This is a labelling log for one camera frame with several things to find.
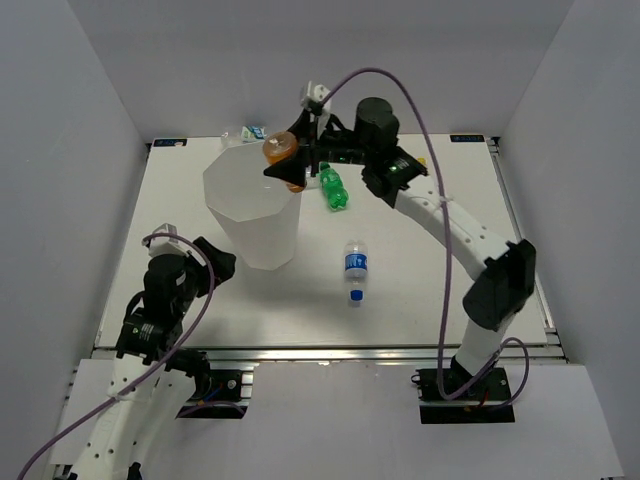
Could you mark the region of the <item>orange juice bottle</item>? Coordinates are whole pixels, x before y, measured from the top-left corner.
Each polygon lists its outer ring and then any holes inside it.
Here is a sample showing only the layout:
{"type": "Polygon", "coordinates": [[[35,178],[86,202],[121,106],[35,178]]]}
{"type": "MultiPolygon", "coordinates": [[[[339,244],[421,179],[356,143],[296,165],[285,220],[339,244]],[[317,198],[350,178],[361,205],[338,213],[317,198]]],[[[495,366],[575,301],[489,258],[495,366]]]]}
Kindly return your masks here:
{"type": "MultiPolygon", "coordinates": [[[[283,157],[301,153],[301,149],[295,137],[287,132],[282,131],[270,135],[263,143],[262,152],[267,161],[267,167],[278,159],[283,157]]],[[[284,182],[287,188],[293,193],[300,193],[304,188],[284,182]]]]}

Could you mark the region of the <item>green plastic bottle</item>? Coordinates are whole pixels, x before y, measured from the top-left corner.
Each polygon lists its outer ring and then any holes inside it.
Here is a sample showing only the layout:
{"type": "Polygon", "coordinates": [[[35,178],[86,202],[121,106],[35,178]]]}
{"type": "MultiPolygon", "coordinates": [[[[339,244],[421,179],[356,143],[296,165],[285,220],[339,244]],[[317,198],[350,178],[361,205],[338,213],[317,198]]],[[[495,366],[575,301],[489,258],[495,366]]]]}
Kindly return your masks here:
{"type": "Polygon", "coordinates": [[[349,196],[339,173],[328,162],[319,165],[320,187],[332,211],[344,210],[349,196]]]}

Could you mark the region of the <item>white label clear bottle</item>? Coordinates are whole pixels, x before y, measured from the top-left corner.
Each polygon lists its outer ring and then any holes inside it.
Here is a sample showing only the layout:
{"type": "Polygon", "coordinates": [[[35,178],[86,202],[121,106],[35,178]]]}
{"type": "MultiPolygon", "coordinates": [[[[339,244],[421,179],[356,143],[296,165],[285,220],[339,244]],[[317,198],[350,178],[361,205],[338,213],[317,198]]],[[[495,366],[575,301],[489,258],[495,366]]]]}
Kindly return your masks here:
{"type": "Polygon", "coordinates": [[[266,138],[265,129],[261,126],[243,125],[228,127],[221,135],[221,144],[224,148],[262,142],[266,138]]]}

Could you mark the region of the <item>translucent white bin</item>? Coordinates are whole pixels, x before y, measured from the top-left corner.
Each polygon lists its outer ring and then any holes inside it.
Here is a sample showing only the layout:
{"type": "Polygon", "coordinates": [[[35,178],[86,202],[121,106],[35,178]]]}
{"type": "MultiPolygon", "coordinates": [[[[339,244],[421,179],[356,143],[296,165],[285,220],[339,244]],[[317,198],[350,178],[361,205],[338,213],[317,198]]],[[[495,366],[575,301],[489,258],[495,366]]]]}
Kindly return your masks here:
{"type": "Polygon", "coordinates": [[[232,146],[203,172],[205,202],[253,269],[276,270],[294,257],[302,195],[266,177],[260,143],[232,146]]]}

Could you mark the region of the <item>blue label clear bottle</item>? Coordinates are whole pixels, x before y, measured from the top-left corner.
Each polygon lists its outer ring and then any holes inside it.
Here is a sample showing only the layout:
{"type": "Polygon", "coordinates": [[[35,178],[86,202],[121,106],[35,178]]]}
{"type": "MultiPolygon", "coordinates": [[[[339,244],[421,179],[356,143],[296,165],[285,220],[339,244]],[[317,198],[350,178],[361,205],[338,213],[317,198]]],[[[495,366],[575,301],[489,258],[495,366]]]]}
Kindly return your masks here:
{"type": "Polygon", "coordinates": [[[360,307],[363,304],[369,279],[368,258],[364,242],[350,240],[346,244],[343,255],[343,279],[351,307],[360,307]]]}

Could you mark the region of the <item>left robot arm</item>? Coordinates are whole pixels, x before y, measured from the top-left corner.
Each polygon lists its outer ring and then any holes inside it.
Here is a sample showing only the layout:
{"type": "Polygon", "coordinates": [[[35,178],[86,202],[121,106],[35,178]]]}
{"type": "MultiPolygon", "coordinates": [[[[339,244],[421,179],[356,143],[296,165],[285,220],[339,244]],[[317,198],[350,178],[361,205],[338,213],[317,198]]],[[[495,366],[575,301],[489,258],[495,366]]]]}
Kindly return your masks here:
{"type": "Polygon", "coordinates": [[[143,288],[126,308],[107,391],[111,405],[98,414],[72,479],[141,479],[166,430],[184,404],[211,387],[204,353],[180,347],[183,319],[197,298],[235,273],[235,255],[205,238],[194,252],[161,234],[148,241],[143,288]]]}

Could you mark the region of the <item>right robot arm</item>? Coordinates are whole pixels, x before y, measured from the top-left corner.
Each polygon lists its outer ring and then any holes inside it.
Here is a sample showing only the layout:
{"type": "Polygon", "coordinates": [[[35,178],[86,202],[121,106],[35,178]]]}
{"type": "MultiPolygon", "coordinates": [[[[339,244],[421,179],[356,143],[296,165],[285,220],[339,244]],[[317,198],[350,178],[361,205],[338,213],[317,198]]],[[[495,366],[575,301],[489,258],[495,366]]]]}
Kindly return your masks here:
{"type": "Polygon", "coordinates": [[[390,103],[361,100],[353,128],[347,128],[326,102],[309,101],[294,124],[266,138],[264,174],[300,191],[306,174],[327,173],[326,161],[344,153],[356,158],[367,189],[389,207],[416,222],[445,249],[445,275],[458,262],[472,285],[462,305],[468,317],[462,343],[440,383],[451,380],[459,396],[472,399],[488,385],[508,338],[505,333],[534,292],[536,249],[491,232],[444,194],[436,165],[425,166],[399,145],[399,120],[390,103]]]}

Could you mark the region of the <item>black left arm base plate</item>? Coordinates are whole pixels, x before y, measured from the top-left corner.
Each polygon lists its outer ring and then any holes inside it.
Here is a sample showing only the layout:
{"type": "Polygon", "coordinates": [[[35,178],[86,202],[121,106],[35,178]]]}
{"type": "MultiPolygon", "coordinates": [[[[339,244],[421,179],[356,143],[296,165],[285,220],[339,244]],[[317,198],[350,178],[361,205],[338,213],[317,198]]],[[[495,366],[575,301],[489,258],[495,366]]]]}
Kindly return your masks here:
{"type": "Polygon", "coordinates": [[[179,418],[240,420],[248,409],[253,368],[216,364],[209,377],[179,411],[179,418]]]}

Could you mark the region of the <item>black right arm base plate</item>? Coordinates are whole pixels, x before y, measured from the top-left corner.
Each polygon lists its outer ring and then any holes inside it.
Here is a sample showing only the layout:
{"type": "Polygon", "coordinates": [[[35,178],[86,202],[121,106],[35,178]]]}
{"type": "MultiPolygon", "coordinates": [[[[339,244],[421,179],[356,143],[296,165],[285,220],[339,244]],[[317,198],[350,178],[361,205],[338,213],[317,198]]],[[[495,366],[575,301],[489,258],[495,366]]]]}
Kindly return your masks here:
{"type": "Polygon", "coordinates": [[[504,368],[494,368],[455,400],[439,394],[435,368],[419,369],[411,376],[418,390],[419,413],[425,425],[509,424],[515,422],[512,405],[501,406],[511,397],[504,368]]]}

